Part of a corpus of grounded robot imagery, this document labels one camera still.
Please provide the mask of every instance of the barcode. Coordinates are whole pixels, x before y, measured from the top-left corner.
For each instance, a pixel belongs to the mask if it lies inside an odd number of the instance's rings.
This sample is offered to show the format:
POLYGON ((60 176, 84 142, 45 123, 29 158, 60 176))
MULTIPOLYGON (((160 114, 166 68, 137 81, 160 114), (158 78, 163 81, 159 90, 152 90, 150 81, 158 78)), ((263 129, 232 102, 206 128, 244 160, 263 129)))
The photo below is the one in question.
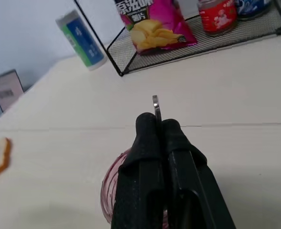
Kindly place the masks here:
POLYGON ((4 99, 7 97, 12 97, 13 96, 13 92, 12 90, 7 90, 7 91, 1 91, 0 92, 0 99, 4 99))
POLYGON ((71 36, 69 34, 66 34, 66 38, 69 40, 71 46, 73 46, 73 48, 76 46, 74 40, 71 38, 71 36))

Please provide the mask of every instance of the can label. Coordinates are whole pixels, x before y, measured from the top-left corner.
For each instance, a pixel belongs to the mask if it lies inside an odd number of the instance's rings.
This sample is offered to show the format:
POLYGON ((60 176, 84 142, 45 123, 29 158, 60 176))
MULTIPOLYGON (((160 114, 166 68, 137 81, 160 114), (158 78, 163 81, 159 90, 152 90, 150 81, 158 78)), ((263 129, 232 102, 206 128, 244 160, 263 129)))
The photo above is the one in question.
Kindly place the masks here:
POLYGON ((260 12, 271 0, 235 0, 238 15, 260 12))
POLYGON ((234 0, 226 0, 218 5, 199 11, 203 29, 207 32, 217 32, 236 21, 237 12, 234 0))
POLYGON ((81 18, 71 21, 61 30, 87 67, 97 64, 104 58, 81 18))

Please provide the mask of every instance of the green label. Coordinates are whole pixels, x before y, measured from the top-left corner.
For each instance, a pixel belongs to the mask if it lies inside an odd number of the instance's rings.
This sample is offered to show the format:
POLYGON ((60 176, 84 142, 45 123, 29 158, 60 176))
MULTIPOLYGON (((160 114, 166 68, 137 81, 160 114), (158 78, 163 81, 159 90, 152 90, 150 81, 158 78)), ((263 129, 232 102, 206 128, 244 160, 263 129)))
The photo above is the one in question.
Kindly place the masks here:
POLYGON ((70 32, 69 28, 67 26, 63 26, 61 30, 63 31, 66 38, 69 40, 75 52, 80 56, 85 66, 87 67, 92 66, 91 61, 88 59, 87 55, 85 54, 81 46, 77 43, 76 39, 74 38, 73 34, 70 32))

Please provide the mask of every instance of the blue and white can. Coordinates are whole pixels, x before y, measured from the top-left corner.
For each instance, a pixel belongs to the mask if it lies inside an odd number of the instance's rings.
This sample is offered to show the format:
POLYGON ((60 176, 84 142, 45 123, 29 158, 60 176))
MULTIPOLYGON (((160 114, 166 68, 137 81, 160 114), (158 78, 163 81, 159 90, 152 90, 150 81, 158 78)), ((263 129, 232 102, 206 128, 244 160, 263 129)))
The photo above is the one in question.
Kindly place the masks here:
POLYGON ((88 69, 94 70, 106 62, 107 58, 76 10, 56 20, 56 23, 88 69))
POLYGON ((271 0, 235 0, 238 18, 247 20, 265 12, 271 5, 271 0))

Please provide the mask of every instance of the blue label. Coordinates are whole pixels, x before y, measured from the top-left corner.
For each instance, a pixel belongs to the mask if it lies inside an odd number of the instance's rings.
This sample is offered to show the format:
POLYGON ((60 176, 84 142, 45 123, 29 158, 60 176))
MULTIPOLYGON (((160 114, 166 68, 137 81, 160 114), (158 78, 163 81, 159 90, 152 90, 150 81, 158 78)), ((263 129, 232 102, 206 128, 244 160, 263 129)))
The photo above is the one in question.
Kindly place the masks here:
POLYGON ((86 53, 91 64, 94 65, 103 59, 100 48, 95 43, 90 32, 83 24, 81 18, 77 18, 67 24, 68 29, 73 34, 75 40, 86 53))
POLYGON ((261 11, 271 0, 235 0, 238 15, 247 15, 261 11))

